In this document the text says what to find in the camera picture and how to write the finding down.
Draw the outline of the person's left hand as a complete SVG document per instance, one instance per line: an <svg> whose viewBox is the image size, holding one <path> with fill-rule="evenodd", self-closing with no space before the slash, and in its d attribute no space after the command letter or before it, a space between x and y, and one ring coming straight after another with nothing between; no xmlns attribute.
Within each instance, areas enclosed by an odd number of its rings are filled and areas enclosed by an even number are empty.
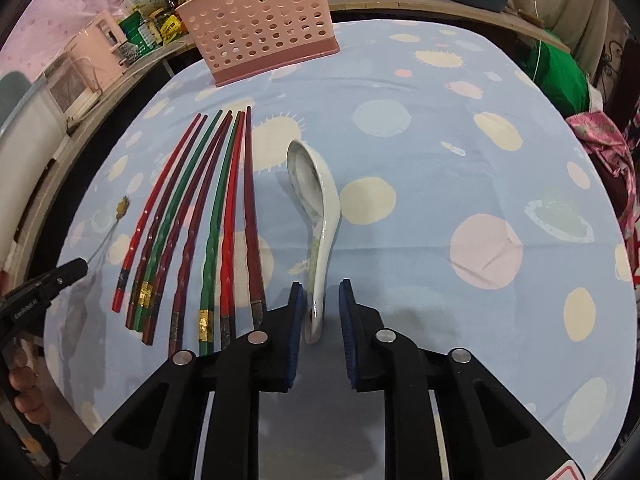
<svg viewBox="0 0 640 480"><path fill-rule="evenodd" d="M13 404L34 425L49 428L51 412L44 402L32 356L20 345L11 353L9 382L17 395Z"/></svg>

